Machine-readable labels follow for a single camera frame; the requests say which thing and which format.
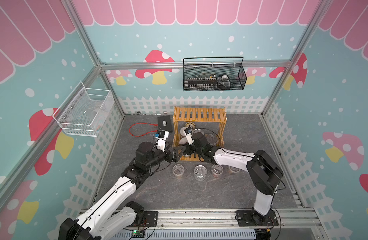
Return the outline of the orange label seed jar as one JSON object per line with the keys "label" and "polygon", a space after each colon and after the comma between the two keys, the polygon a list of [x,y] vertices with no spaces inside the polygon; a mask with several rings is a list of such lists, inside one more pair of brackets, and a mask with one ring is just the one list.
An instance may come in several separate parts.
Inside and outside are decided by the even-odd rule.
{"label": "orange label seed jar", "polygon": [[185,173],[185,167],[183,165],[176,164],[174,165],[172,172],[176,178],[181,178]]}

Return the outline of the small clear seed jar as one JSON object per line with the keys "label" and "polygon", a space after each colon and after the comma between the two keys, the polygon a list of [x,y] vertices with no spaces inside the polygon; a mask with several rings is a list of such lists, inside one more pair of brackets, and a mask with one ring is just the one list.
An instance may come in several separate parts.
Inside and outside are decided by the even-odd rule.
{"label": "small clear seed jar", "polygon": [[229,166],[228,169],[229,169],[229,174],[231,174],[231,175],[235,175],[235,174],[240,172],[239,168]]}

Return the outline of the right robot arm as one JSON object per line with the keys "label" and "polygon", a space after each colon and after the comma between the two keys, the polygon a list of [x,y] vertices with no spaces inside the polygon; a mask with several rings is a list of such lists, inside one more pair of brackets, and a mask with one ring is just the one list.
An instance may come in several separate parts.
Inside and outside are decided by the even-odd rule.
{"label": "right robot arm", "polygon": [[283,170],[263,150],[255,153],[241,153],[212,146],[201,133],[187,134],[185,154],[195,153],[201,160],[213,165],[225,165],[248,172],[257,189],[256,198],[250,211],[251,221],[263,225],[270,218],[273,198],[279,189]]}

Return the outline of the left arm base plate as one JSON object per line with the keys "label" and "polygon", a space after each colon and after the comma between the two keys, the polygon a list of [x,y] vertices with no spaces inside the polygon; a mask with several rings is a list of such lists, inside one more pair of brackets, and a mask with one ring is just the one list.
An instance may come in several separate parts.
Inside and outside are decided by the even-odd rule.
{"label": "left arm base plate", "polygon": [[156,227],[158,215],[158,211],[144,211],[142,214],[137,214],[135,221],[127,228]]}

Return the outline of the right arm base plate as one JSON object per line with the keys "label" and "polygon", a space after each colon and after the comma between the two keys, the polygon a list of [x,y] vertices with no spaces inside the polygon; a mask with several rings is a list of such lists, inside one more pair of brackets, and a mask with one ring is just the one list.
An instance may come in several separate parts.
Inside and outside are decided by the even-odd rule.
{"label": "right arm base plate", "polygon": [[236,211],[235,220],[239,227],[266,227],[271,229],[279,225],[279,219],[273,210],[270,210],[264,217],[254,210],[239,210]]}

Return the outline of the red label seed jar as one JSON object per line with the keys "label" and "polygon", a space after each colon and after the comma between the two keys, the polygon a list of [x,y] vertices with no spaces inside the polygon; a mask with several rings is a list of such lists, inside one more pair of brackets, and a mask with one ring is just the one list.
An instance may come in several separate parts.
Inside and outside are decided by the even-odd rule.
{"label": "red label seed jar", "polygon": [[211,172],[214,178],[219,178],[223,174],[224,168],[221,165],[213,165]]}

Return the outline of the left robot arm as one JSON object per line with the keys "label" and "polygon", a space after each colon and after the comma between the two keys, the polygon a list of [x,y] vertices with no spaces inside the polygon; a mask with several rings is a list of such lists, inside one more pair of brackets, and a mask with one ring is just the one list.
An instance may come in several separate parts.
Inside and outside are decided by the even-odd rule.
{"label": "left robot arm", "polygon": [[92,207],[77,219],[66,219],[60,226],[60,240],[109,240],[123,228],[140,225],[144,208],[131,201],[122,210],[117,208],[153,174],[152,168],[161,162],[178,162],[185,147],[170,147],[165,140],[158,140],[167,149],[143,142],[136,150],[135,158],[123,171],[114,186]]}

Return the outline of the wooden two-tier shelf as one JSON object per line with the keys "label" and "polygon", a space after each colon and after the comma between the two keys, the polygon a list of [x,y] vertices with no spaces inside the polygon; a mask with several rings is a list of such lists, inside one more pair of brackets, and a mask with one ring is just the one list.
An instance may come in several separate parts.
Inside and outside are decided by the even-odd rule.
{"label": "wooden two-tier shelf", "polygon": [[219,138],[218,146],[210,146],[206,137],[196,134],[193,131],[192,139],[193,143],[198,144],[199,153],[191,156],[177,156],[177,160],[181,161],[198,161],[202,159],[205,163],[213,165],[227,165],[230,160],[230,155],[227,155],[223,151],[224,147],[224,130],[227,123],[227,116],[225,109],[206,109],[206,108],[189,108],[189,107],[175,107],[173,124],[174,124],[174,143],[173,147],[179,147],[180,141],[180,129],[179,123],[181,122],[193,122],[193,123],[217,123],[219,124],[219,130],[214,135]]}

